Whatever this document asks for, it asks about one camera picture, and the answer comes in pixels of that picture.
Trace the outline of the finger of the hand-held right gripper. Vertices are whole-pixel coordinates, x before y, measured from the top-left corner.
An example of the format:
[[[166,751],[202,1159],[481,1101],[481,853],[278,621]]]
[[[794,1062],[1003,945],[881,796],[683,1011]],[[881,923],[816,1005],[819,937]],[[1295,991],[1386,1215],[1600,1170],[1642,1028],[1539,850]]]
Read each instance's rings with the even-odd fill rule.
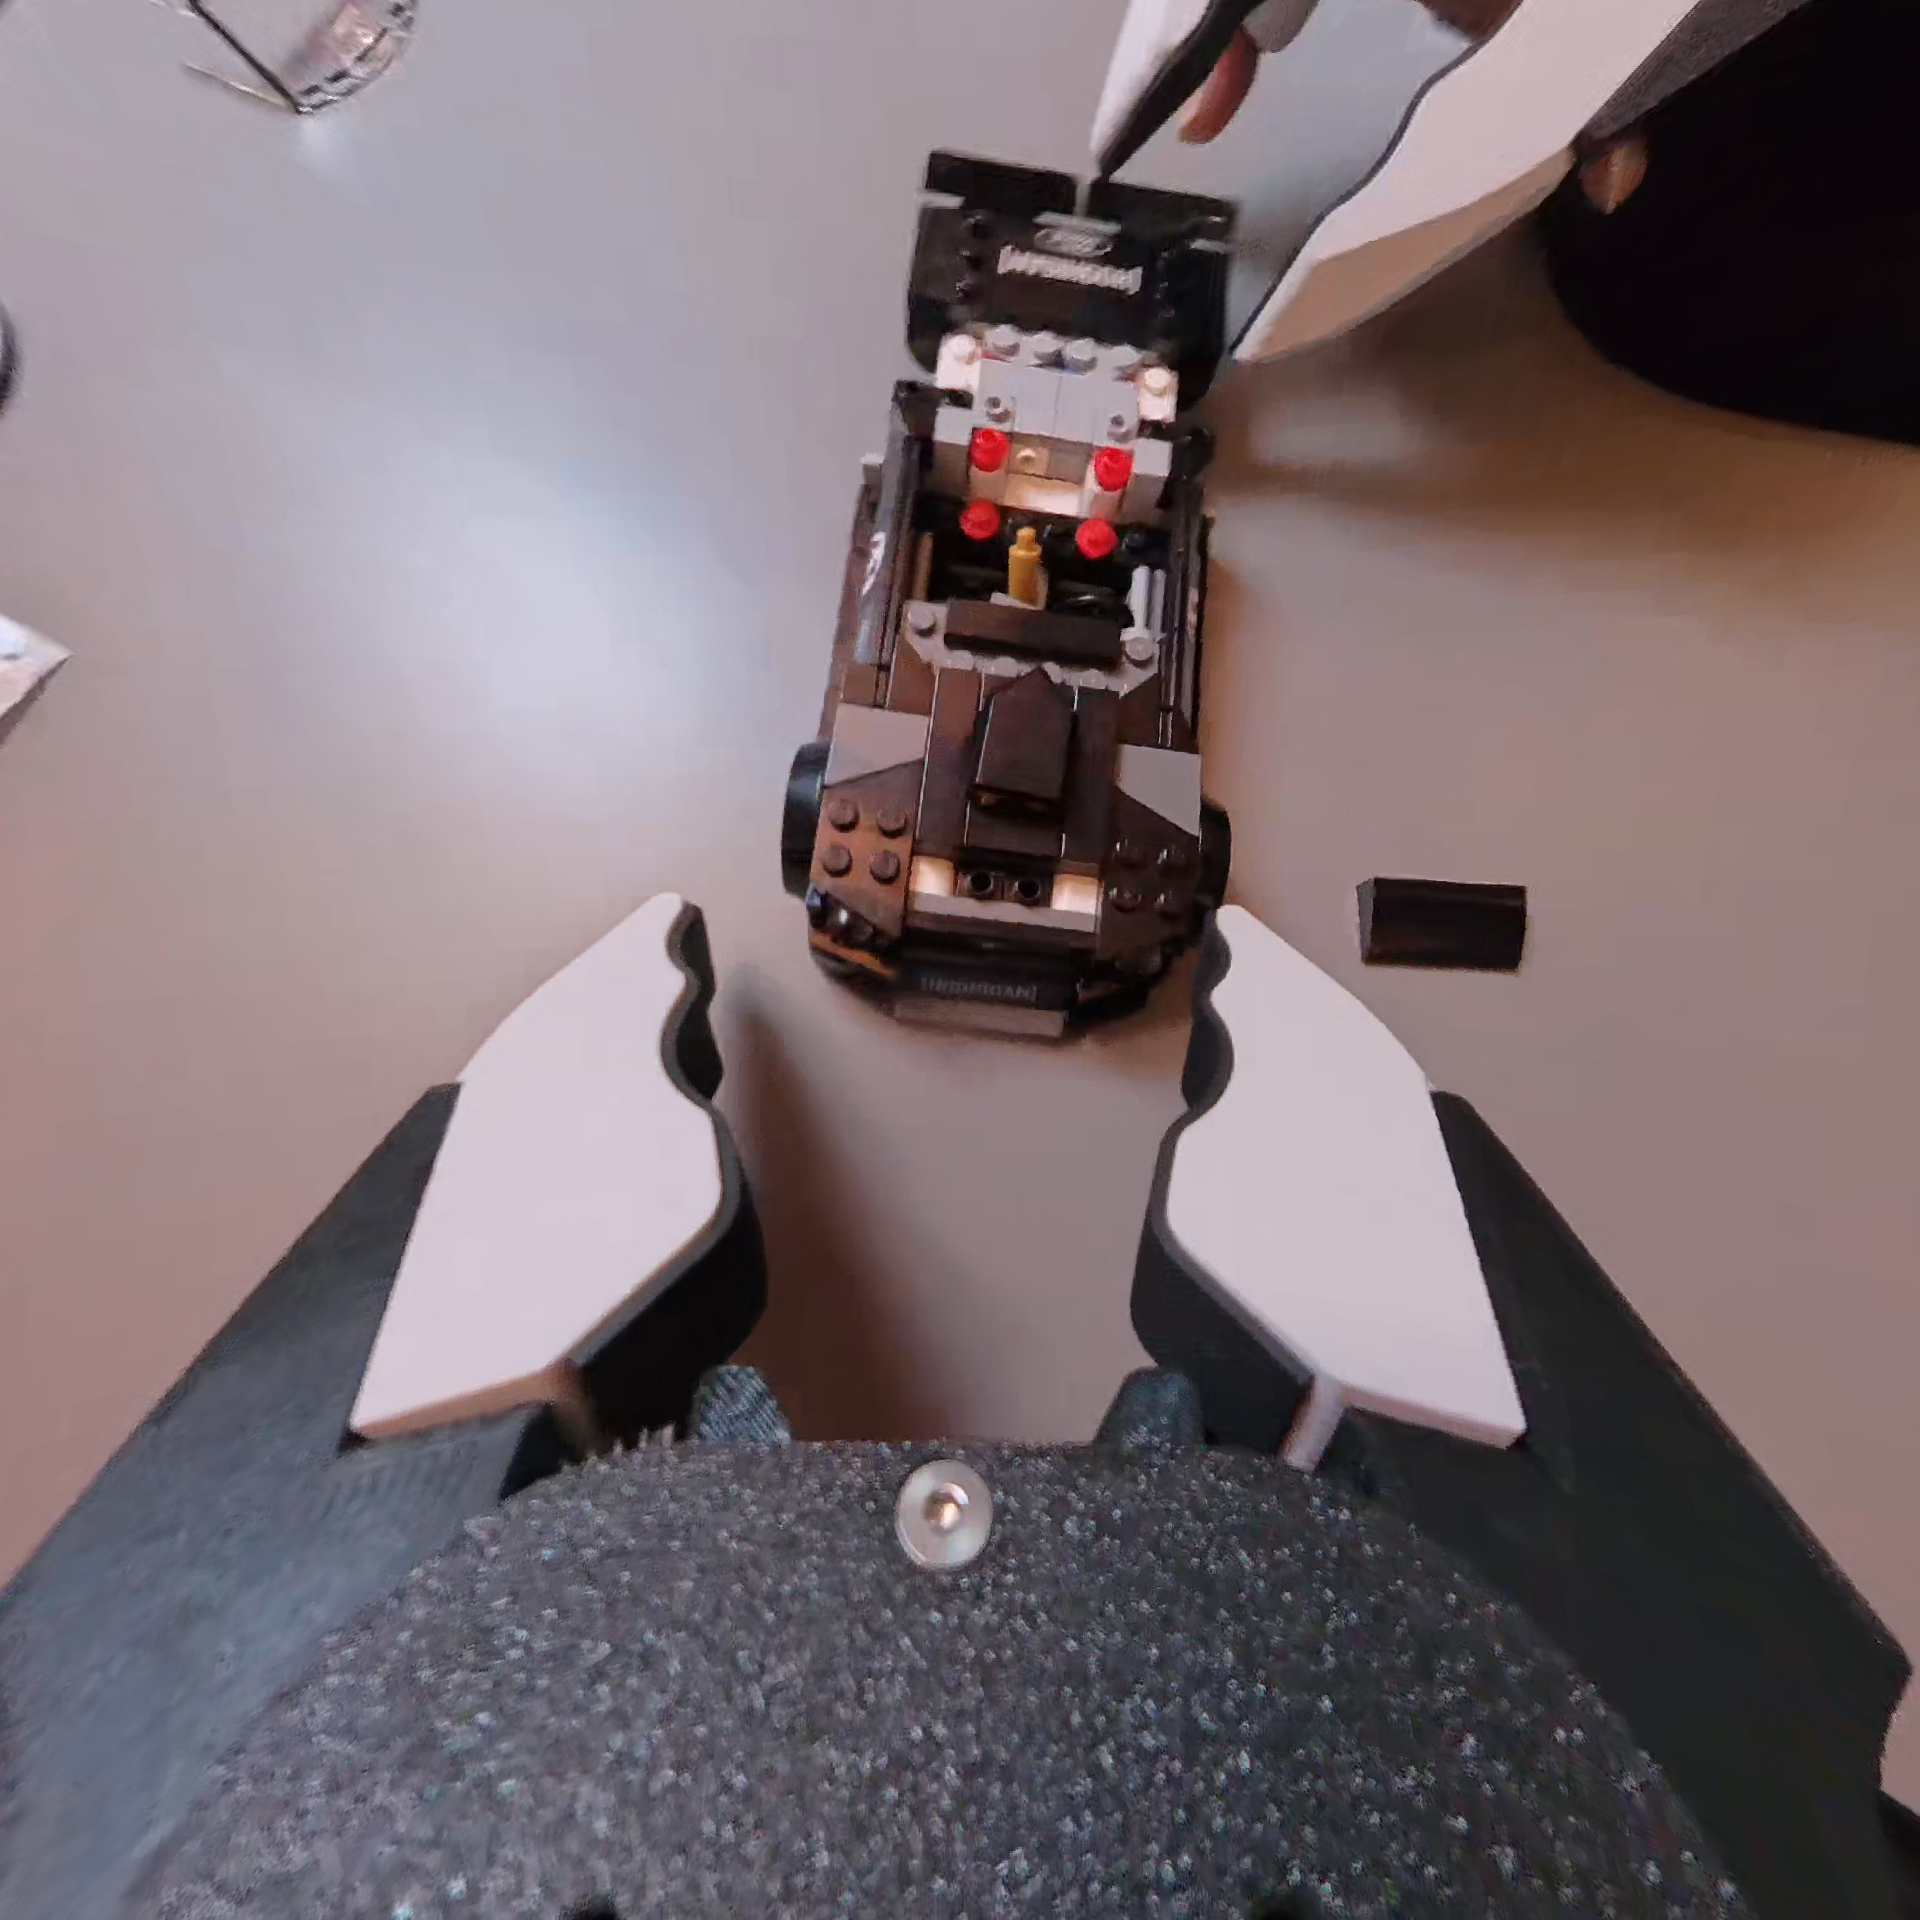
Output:
[[[1131,2],[1098,92],[1089,150],[1098,171],[1117,171],[1160,133],[1206,82],[1237,33],[1255,47],[1289,45],[1313,2]]]
[[[1326,343],[1539,205],[1576,135],[1690,2],[1521,2],[1423,85],[1374,171],[1310,231],[1237,341],[1240,364]]]

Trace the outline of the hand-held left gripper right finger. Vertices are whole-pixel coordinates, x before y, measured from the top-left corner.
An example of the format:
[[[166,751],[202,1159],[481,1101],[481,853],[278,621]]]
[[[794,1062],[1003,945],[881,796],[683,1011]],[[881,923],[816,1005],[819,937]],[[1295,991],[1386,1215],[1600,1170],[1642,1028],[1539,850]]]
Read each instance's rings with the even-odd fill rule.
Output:
[[[1493,1449],[1525,1433],[1423,1069],[1238,905],[1193,974],[1131,1309],[1214,1439],[1305,1473],[1346,1413]]]

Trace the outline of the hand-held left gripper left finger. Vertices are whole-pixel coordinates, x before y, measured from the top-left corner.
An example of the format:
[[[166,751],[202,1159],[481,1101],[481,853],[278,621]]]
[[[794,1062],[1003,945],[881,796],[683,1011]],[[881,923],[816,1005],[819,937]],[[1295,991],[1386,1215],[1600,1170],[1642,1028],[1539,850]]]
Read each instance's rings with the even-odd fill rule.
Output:
[[[661,894],[470,1055],[349,1429],[549,1409],[575,1449],[683,1423],[765,1306],[712,1100],[704,915]]]

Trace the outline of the black lego piece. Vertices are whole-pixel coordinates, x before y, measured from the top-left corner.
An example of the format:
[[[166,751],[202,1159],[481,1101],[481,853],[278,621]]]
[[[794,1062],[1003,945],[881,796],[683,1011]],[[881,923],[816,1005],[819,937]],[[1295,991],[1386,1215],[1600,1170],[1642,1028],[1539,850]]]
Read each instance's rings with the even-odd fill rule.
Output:
[[[1367,966],[1520,971],[1529,894],[1517,883],[1377,876],[1358,884],[1355,900]]]

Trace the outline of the black lego car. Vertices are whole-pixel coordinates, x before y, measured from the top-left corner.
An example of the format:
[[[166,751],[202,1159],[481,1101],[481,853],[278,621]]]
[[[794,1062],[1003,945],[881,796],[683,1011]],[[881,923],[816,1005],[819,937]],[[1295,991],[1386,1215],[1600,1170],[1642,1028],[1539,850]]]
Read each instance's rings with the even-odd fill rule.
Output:
[[[1237,211],[952,150],[920,194],[919,378],[861,469],[782,876],[894,1017],[1055,1039],[1137,1007],[1227,891],[1193,406]]]

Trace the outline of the clear lego windshield piece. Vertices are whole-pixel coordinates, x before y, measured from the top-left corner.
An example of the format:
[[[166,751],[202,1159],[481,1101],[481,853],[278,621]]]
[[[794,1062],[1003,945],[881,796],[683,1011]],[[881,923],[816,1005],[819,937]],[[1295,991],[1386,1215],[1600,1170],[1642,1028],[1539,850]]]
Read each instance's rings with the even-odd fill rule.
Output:
[[[158,2],[183,71],[294,115],[349,100],[385,75],[417,2]]]

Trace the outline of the person's right hand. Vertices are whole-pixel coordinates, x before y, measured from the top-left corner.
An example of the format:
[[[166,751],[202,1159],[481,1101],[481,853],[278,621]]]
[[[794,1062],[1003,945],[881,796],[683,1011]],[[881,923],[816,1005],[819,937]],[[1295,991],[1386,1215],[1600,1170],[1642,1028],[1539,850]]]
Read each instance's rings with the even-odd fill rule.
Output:
[[[1202,147],[1225,131],[1251,89],[1258,60],[1256,41],[1238,28],[1179,113],[1175,133],[1182,145]]]

